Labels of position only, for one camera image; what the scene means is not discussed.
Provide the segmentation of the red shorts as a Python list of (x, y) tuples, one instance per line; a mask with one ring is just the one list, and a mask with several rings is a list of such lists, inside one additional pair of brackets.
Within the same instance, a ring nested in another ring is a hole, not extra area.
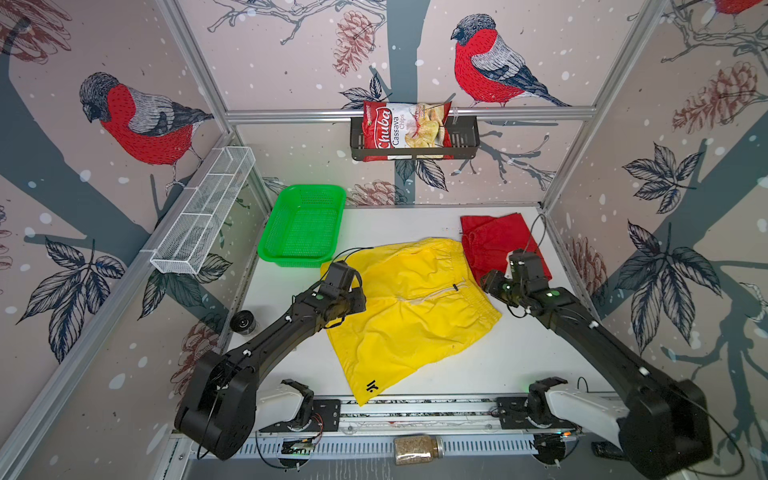
[(491, 270), (506, 271), (510, 252), (525, 250), (543, 258), (520, 213), (503, 217), (462, 216), (460, 223), (464, 255), (478, 285), (482, 285), (482, 278)]

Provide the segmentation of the yellow shorts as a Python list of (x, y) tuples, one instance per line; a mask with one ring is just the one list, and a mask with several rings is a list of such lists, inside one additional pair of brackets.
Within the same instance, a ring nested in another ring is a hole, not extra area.
[(328, 327), (353, 397), (363, 406), (422, 367), (459, 354), (501, 319), (460, 242), (426, 238), (354, 253), (363, 312)]

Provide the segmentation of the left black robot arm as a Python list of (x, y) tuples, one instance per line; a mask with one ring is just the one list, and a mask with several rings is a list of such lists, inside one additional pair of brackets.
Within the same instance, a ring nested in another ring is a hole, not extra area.
[(265, 330), (224, 354), (209, 351), (200, 357), (174, 428), (215, 457), (231, 458), (256, 428), (257, 394), (269, 373), (329, 323), (365, 309), (361, 274), (343, 261), (331, 263)]

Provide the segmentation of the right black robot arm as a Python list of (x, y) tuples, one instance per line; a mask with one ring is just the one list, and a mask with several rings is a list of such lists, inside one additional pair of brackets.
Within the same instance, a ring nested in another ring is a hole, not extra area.
[(569, 290), (552, 288), (541, 258), (523, 250), (508, 256), (505, 272), (492, 270), (482, 288), (508, 307), (520, 307), (564, 339), (608, 381), (610, 400), (569, 387), (560, 377), (532, 383), (529, 421), (557, 420), (584, 427), (618, 447), (648, 479), (663, 479), (713, 455), (703, 391), (645, 362), (603, 327)]

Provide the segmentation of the green plastic basket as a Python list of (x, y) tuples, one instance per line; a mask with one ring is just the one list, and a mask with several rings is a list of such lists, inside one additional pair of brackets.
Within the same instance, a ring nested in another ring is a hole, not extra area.
[(336, 251), (346, 192), (335, 185), (294, 185), (277, 197), (258, 245), (280, 267), (318, 268)]

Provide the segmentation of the black-capped white bottle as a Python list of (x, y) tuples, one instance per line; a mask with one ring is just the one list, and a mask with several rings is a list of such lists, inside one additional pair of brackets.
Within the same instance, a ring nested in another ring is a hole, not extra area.
[(255, 330), (257, 322), (250, 310), (241, 310), (231, 317), (229, 326), (233, 333), (247, 336)]

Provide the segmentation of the glass jar of grains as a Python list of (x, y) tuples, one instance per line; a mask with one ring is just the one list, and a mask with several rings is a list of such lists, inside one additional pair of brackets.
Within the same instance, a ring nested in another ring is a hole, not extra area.
[(432, 462), (445, 455), (442, 440), (431, 435), (409, 435), (394, 439), (394, 458), (397, 466)]

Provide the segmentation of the red Chuba chips bag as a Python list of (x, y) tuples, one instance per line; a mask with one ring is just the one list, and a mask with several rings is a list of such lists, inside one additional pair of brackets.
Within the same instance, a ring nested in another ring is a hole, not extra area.
[(363, 103), (366, 150), (448, 148), (446, 121), (452, 103)]

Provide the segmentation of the black remote device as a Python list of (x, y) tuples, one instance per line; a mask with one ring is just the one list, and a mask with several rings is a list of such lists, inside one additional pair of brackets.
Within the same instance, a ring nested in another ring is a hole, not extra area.
[(608, 441), (592, 442), (590, 448), (593, 455), (598, 458), (615, 461), (627, 460), (624, 452), (619, 447), (616, 447), (614, 444)]

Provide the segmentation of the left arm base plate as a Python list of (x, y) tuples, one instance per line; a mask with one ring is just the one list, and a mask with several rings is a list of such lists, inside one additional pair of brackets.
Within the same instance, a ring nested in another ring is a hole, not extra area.
[(293, 418), (264, 426), (257, 429), (257, 432), (260, 434), (337, 432), (340, 421), (340, 407), (341, 402), (338, 399), (303, 401)]

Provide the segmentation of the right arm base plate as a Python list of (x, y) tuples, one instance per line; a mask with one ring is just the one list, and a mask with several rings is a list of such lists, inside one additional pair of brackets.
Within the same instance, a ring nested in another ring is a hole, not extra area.
[(578, 430), (571, 422), (554, 419), (538, 422), (530, 419), (525, 396), (497, 397), (495, 415), (502, 430), (552, 430), (557, 432)]

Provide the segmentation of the black wall shelf basket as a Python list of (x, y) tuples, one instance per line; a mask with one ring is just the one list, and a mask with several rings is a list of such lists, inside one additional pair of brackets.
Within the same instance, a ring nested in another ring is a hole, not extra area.
[(478, 122), (475, 116), (451, 117), (446, 127), (450, 147), (429, 149), (367, 149), (364, 146), (363, 120), (352, 118), (350, 127), (351, 156), (356, 161), (369, 157), (383, 157), (385, 160), (464, 160), (473, 159), (480, 147)]

